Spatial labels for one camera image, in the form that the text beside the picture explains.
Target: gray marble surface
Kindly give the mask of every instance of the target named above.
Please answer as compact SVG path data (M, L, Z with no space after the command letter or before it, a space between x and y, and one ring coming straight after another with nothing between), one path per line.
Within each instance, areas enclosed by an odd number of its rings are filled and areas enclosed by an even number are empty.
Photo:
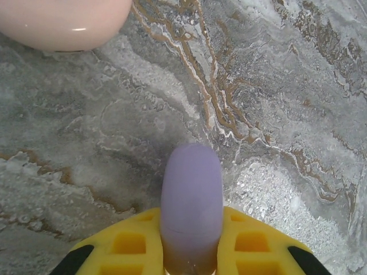
M212 146L228 205L367 274L367 3L135 0L90 52L0 35L0 274L159 206L175 146Z

